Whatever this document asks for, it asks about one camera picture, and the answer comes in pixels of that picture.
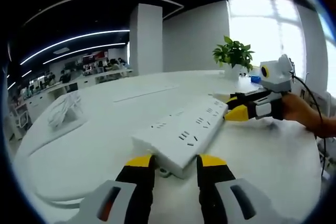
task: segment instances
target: black cable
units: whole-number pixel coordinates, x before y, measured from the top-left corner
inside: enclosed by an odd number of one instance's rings
[[[317,103],[317,101],[316,101],[316,99],[315,99],[315,97],[314,97],[314,95],[313,95],[313,93],[310,91],[310,89],[307,87],[307,85],[303,82],[303,81],[301,81],[301,79],[300,78],[298,78],[297,76],[295,76],[293,73],[291,73],[292,74],[292,78],[294,79],[297,79],[299,82],[301,82],[301,84],[305,87],[305,89],[308,91],[308,93],[310,94],[310,96],[313,98],[313,101],[314,101],[314,103],[315,103],[315,105],[316,105],[316,108],[317,108],[317,111],[318,111],[318,113],[319,113],[319,116],[320,116],[320,119],[321,119],[321,127],[323,126],[323,118],[322,118],[322,114],[321,114],[321,111],[320,111],[320,107],[319,107],[319,105],[318,105],[318,103]],[[325,144],[325,137],[323,137],[323,145],[324,145],[324,153],[323,153],[323,165],[322,165],[322,172],[321,172],[321,178],[323,177],[323,172],[324,172],[324,167],[325,167],[325,165],[326,165],[326,154],[327,154],[327,148],[326,148],[326,144]]]

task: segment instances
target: green leaves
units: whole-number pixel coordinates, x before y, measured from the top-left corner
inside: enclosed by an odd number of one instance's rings
[[[224,42],[226,42],[225,45],[217,45],[212,52],[216,64],[219,64],[220,67],[224,63],[230,64],[232,67],[242,65],[250,72],[253,69],[251,54],[254,53],[249,51],[251,45],[244,46],[239,41],[233,41],[227,36],[224,36]]]
[[[228,44],[231,44],[233,42],[229,37],[227,37],[225,35],[224,35],[224,41]]]

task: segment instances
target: power outlet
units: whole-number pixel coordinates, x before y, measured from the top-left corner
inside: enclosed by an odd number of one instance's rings
[[[206,96],[138,131],[133,145],[157,156],[158,164],[179,178],[203,153],[223,123],[227,105]]]

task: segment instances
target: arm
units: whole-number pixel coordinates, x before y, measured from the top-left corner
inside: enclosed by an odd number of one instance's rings
[[[336,118],[328,118],[322,115],[323,124],[319,113],[295,94],[287,94],[282,97],[284,104],[284,119],[297,121],[307,127],[319,137],[336,136]]]

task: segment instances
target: round table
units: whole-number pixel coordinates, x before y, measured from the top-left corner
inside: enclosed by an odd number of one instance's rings
[[[78,212],[69,209],[72,199],[115,179],[129,159],[143,154],[132,146],[131,135],[137,130],[197,97],[258,88],[246,77],[234,82],[218,71],[185,71],[79,90],[88,122],[30,155],[48,139],[49,107],[23,138],[15,171],[31,203],[48,222],[67,220]],[[284,217],[303,219],[319,199],[317,145],[299,123],[272,118],[224,122],[206,153],[226,160],[236,178],[263,191]],[[196,167],[185,180],[157,175],[149,223],[203,223],[198,193]],[[47,204],[36,194],[64,206]]]

